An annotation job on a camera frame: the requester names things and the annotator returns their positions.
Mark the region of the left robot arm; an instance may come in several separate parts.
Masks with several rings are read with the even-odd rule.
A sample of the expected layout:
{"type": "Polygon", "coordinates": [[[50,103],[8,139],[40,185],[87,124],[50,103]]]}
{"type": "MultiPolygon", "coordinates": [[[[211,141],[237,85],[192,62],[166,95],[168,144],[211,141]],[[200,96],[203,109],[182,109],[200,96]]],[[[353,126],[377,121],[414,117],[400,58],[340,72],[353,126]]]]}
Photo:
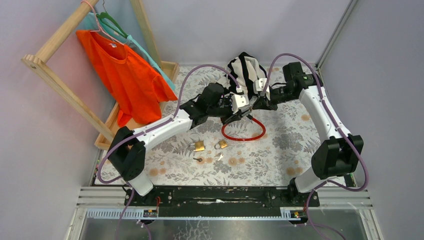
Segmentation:
{"type": "Polygon", "coordinates": [[[210,83],[202,93],[177,107],[177,111],[149,125],[130,130],[120,128],[107,152],[107,159],[144,206],[155,200],[154,185],[145,168],[146,153],[171,137],[188,132],[208,118],[220,118],[223,124],[240,120],[249,110],[249,98],[243,92],[230,93],[218,83],[210,83]]]}

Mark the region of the brass padlock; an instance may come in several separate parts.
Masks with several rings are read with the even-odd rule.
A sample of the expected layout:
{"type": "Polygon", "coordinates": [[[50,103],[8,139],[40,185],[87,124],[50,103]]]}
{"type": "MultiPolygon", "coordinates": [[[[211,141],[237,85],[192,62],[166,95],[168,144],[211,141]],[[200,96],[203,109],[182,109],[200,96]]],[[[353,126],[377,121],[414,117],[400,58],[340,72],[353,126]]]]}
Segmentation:
{"type": "Polygon", "coordinates": [[[218,142],[214,145],[214,148],[215,148],[216,150],[224,149],[224,148],[226,148],[226,147],[228,147],[228,143],[227,143],[227,141],[226,141],[226,140],[224,140],[224,139],[219,140],[219,141],[218,141],[218,142]]]}
{"type": "Polygon", "coordinates": [[[206,149],[204,141],[198,140],[188,145],[188,149],[192,152],[202,152],[206,149]]]}

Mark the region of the red cable lock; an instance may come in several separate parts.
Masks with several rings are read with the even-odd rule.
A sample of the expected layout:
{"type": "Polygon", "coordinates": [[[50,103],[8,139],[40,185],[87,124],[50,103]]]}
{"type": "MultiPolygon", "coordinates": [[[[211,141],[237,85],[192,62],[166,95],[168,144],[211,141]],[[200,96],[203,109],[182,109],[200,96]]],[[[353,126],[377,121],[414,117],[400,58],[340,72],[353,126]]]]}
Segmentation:
{"type": "Polygon", "coordinates": [[[248,114],[247,118],[261,127],[262,132],[259,135],[254,136],[254,137],[249,137],[249,138],[240,138],[240,137],[229,136],[225,133],[225,129],[227,127],[227,124],[225,124],[221,128],[221,134],[223,135],[223,137],[226,138],[226,139],[232,140],[232,141],[237,141],[237,142],[250,142],[250,141],[256,141],[256,140],[259,140],[260,138],[262,138],[266,134],[266,131],[267,131],[264,124],[262,122],[260,122],[259,120],[257,120],[255,117],[253,117],[251,114],[248,114]]]}

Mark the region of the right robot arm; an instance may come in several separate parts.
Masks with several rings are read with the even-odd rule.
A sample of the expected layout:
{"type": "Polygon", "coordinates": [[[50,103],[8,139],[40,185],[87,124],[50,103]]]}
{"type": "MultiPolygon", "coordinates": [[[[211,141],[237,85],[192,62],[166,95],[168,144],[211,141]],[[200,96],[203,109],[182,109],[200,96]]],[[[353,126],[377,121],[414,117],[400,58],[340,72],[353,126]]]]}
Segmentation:
{"type": "Polygon", "coordinates": [[[285,83],[277,88],[269,87],[266,95],[258,97],[252,108],[275,111],[279,104],[300,100],[317,129],[320,146],[311,157],[311,167],[290,182],[292,189],[286,193],[287,201],[299,206],[307,199],[306,193],[318,185],[353,173],[364,141],[342,124],[319,78],[306,74],[300,62],[291,62],[282,70],[285,83]]]}

